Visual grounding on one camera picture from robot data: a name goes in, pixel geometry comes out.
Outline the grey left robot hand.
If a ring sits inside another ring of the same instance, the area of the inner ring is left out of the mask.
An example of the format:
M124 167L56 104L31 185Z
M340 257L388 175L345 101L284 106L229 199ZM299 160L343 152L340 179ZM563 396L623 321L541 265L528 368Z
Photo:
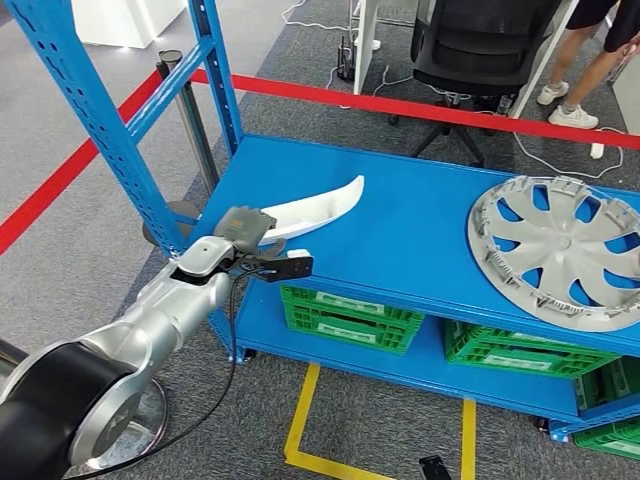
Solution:
M286 245L284 238L267 242L268 248L260 250L264 235L273 229L276 220L257 208L231 207L214 229L213 234L232 242L239 253L256 258L275 258Z

